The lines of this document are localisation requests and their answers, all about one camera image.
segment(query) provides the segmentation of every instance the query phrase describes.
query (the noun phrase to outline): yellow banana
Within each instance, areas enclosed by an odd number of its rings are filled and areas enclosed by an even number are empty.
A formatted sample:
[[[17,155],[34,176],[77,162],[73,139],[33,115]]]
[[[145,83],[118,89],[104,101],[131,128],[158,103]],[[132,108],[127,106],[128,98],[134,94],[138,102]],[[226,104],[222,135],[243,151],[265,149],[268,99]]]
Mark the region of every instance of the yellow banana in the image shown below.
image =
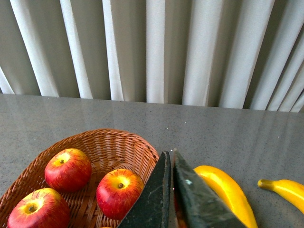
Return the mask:
[[[228,174],[207,165],[196,167],[194,171],[218,194],[241,222],[248,228],[257,228],[255,216],[244,192]]]
[[[304,214],[304,185],[293,180],[259,180],[262,189],[276,192],[288,202],[295,205]]]

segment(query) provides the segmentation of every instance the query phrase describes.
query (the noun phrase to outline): wicker basket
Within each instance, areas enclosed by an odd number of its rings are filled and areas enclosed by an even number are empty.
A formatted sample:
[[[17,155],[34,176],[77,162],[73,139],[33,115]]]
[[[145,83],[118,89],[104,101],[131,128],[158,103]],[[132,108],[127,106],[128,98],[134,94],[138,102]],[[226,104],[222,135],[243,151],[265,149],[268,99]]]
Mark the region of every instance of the wicker basket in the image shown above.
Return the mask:
[[[159,158],[147,141],[126,131],[96,129],[65,138],[43,151],[0,198],[0,227],[7,227],[9,214],[21,199],[48,187],[44,169],[53,156],[66,148],[82,150],[93,168],[91,179],[83,189],[62,193],[70,207],[69,228],[117,227],[120,221],[107,218],[97,205],[95,193],[99,181],[109,171],[125,168],[146,183]]]

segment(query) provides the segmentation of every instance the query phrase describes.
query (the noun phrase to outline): curtain fold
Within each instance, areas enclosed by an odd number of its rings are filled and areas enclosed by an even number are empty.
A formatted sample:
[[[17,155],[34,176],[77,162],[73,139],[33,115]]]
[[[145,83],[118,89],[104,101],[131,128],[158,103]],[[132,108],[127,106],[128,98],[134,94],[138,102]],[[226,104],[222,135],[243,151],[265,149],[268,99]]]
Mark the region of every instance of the curtain fold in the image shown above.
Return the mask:
[[[102,2],[60,4],[80,97],[111,99]]]
[[[41,95],[79,97],[60,3],[10,2]]]
[[[183,105],[206,106],[223,1],[193,1]]]
[[[265,110],[304,23],[304,1],[287,1],[250,108]]]
[[[0,88],[6,94],[40,95],[9,0],[0,1]]]
[[[302,0],[3,0],[0,93],[303,112]]]
[[[274,2],[255,0],[242,3],[220,107],[243,108]]]

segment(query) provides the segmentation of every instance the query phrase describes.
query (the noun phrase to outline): apple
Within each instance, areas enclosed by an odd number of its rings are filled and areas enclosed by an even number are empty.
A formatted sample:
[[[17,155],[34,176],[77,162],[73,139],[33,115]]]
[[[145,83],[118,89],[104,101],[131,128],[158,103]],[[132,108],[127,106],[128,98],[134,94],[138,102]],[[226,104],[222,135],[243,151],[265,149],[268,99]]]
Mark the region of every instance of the apple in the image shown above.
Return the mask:
[[[96,190],[99,208],[110,219],[122,220],[143,191],[142,179],[130,170],[107,173]]]
[[[47,164],[46,183],[60,192],[74,192],[90,180],[92,167],[89,158],[81,150],[70,148],[55,155]]]
[[[39,189],[23,198],[9,215],[8,228],[67,228],[70,209],[54,189]]]

